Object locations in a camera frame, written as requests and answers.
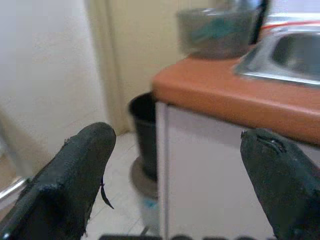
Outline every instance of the stainless steel sink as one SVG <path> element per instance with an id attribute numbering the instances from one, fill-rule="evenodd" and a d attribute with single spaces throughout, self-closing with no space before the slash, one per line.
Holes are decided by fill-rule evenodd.
<path id="1" fill-rule="evenodd" d="M 243 57 L 235 73 L 320 87 L 320 26 L 274 29 Z"/>

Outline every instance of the white cabinet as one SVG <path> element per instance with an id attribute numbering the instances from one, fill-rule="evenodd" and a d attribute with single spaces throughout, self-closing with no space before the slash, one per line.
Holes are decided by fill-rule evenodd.
<path id="1" fill-rule="evenodd" d="M 273 230 L 243 165 L 244 127 L 157 103 L 160 228 L 200 240 L 249 236 L 273 238 Z M 320 149 L 301 146 L 320 160 Z"/>

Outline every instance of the black trash bin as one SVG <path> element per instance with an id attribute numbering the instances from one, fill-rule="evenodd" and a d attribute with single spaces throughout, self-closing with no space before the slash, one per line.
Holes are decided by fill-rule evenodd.
<path id="1" fill-rule="evenodd" d="M 144 173 L 157 180 L 156 101 L 151 92 L 134 98 L 129 104 L 133 116 Z"/>

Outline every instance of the trash can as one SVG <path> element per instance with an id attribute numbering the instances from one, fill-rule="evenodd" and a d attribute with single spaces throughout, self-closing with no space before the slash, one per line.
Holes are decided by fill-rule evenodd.
<path id="1" fill-rule="evenodd" d="M 142 159 L 138 157 L 130 172 L 131 182 L 136 190 L 142 222 L 154 234 L 159 234 L 159 204 L 157 182 L 147 177 L 142 169 Z"/>
<path id="2" fill-rule="evenodd" d="M 129 104 L 138 141 L 142 169 L 157 180 L 156 100 L 151 92 L 134 98 Z"/>

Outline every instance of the tiled floor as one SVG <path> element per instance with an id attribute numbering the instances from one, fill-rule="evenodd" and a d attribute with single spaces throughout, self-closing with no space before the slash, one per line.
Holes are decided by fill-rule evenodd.
<path id="1" fill-rule="evenodd" d="M 130 179 L 131 165 L 138 156 L 136 136 L 118 136 L 104 172 L 104 189 L 114 209 L 98 193 L 87 225 L 87 236 L 81 240 L 98 240 L 103 234 L 140 235 L 142 223 L 136 191 Z"/>

